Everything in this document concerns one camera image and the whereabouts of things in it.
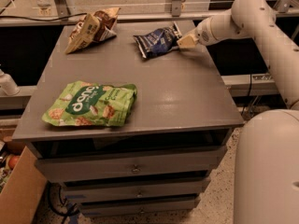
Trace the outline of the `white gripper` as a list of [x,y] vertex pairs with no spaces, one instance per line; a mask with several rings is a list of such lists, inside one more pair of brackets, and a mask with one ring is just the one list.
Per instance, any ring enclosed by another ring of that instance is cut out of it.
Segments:
[[204,46],[210,46],[219,43],[221,40],[217,37],[220,28],[221,19],[219,16],[211,16],[202,20],[196,27],[196,35],[185,35],[177,41],[180,49],[193,49],[198,42]]

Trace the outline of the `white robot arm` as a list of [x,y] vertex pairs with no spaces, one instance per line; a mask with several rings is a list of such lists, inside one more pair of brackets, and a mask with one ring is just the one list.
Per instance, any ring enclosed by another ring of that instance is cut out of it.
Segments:
[[299,48],[265,0],[234,0],[179,41],[182,49],[250,37],[284,101],[248,121],[235,153],[234,224],[299,224]]

